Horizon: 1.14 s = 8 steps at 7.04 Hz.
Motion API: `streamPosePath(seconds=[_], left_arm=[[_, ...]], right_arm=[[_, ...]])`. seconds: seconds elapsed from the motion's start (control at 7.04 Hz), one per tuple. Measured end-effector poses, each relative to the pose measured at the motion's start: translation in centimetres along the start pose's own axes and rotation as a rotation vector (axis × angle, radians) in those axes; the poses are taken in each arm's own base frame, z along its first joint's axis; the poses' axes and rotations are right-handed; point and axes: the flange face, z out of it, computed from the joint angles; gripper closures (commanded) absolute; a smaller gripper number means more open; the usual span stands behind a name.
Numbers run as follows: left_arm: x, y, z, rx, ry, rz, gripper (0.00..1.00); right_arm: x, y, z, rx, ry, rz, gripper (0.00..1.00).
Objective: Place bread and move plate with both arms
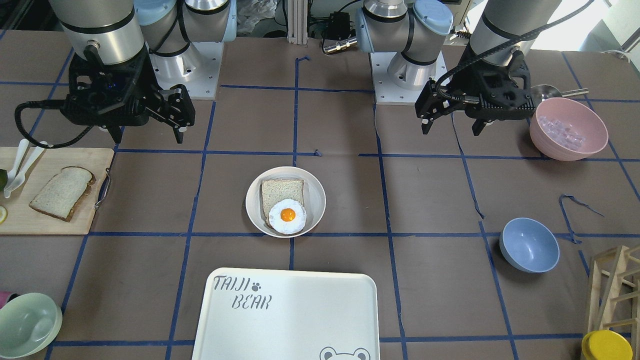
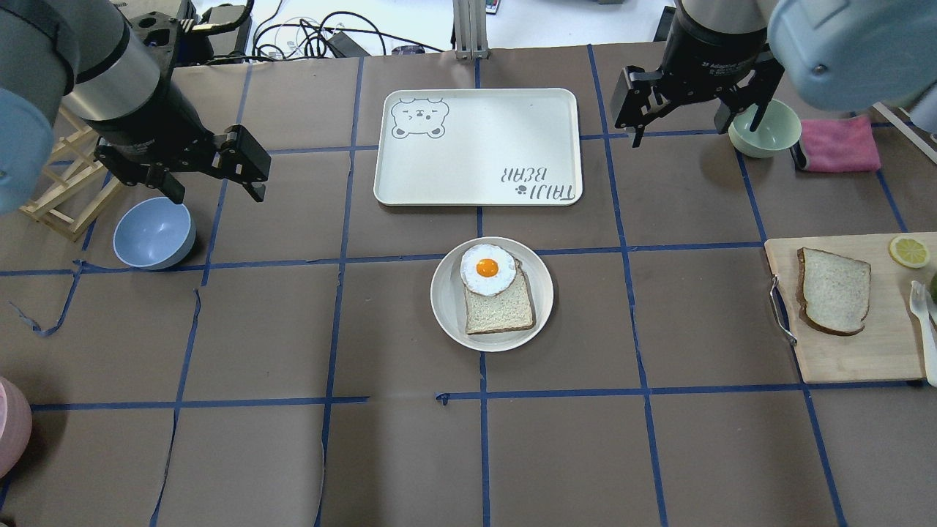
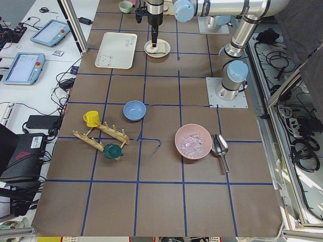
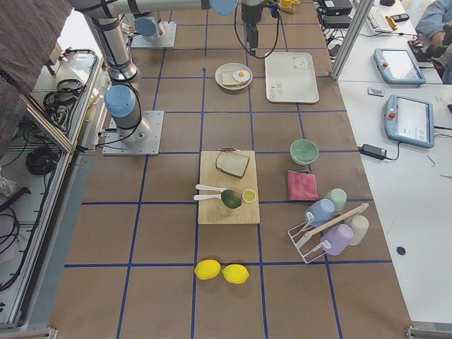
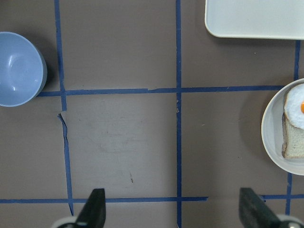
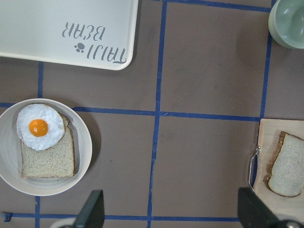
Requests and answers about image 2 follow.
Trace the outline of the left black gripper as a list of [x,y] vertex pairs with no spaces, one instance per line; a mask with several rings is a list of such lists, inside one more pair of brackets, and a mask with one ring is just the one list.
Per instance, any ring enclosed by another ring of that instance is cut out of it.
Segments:
[[183,94],[158,94],[127,116],[94,121],[94,130],[102,138],[96,159],[124,186],[143,184],[181,206],[185,188],[169,170],[212,165],[211,176],[240,184],[252,200],[264,201],[271,168],[267,150],[243,124],[214,135]]

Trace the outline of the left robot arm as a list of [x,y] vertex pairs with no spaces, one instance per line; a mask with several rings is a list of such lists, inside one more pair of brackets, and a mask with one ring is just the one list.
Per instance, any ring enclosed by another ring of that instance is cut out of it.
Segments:
[[60,107],[100,135],[94,156],[122,184],[184,200],[175,171],[240,184],[262,201],[271,157],[241,124],[208,130],[171,75],[187,40],[241,26],[199,24],[161,12],[127,19],[110,1],[4,1],[2,20],[2,213],[32,197],[53,151]]

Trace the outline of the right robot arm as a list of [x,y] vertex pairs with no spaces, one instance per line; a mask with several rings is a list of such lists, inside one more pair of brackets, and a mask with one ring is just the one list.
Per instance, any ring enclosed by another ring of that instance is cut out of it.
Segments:
[[911,103],[918,129],[935,131],[933,1],[677,1],[662,64],[628,66],[613,93],[613,124],[639,146],[653,121],[719,100],[726,133],[754,108],[757,130],[783,76],[824,111]]

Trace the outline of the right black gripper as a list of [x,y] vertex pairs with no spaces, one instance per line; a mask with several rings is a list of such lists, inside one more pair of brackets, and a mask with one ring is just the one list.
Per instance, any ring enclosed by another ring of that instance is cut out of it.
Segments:
[[[767,29],[725,33],[702,26],[687,13],[677,13],[658,70],[637,66],[620,72],[613,90],[613,126],[626,129],[632,147],[641,146],[647,124],[685,104],[722,101],[714,116],[717,134],[726,134],[740,113],[754,105],[747,129],[756,132],[784,73],[775,56],[759,56]],[[746,86],[736,86],[753,70]]]

